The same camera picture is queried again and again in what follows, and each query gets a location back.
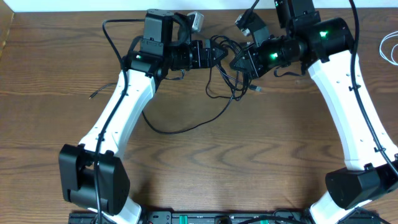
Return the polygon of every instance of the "green light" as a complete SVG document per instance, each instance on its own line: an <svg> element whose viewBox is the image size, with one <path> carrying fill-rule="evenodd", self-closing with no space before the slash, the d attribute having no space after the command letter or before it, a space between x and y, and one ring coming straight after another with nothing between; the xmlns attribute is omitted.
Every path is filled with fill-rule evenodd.
<svg viewBox="0 0 398 224"><path fill-rule="evenodd" d="M270 57L275 60L278 57L278 53L271 54Z"/></svg>
<svg viewBox="0 0 398 224"><path fill-rule="evenodd" d="M321 35L321 37L326 37L326 35L328 35L328 31L321 31L319 32L319 34Z"/></svg>

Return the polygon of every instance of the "wooden tabletop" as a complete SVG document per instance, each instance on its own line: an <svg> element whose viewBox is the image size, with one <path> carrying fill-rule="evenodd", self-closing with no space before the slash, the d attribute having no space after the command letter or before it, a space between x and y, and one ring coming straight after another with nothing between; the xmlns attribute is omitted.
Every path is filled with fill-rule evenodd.
<svg viewBox="0 0 398 224"><path fill-rule="evenodd" d="M234 25L243 11L203 11L194 39L224 34L249 41ZM282 35L275 10L257 12ZM349 9L322 9L322 19ZM105 19L143 18L144 12L17 13L0 61L0 223L66 223L58 153L77 144L99 118L113 89L88 97L118 79L119 65L101 30ZM379 55L381 39L398 30L398 9L361 9L361 69L373 103L398 144L397 67ZM121 54L143 23L111 24ZM228 62L225 68L230 72ZM297 71L295 64L287 70ZM178 76L170 72L170 77ZM191 127L217 115L227 100L205 95L209 70L182 81L163 81L145 111L162 130ZM325 174L344 167L343 150L325 100L309 76L264 75L216 121L165 136L139 118L124 156L130 195L143 205L176 211L264 211L308 208L325 192ZM228 94L219 73L210 86ZM398 223L398 194L367 206Z"/></svg>

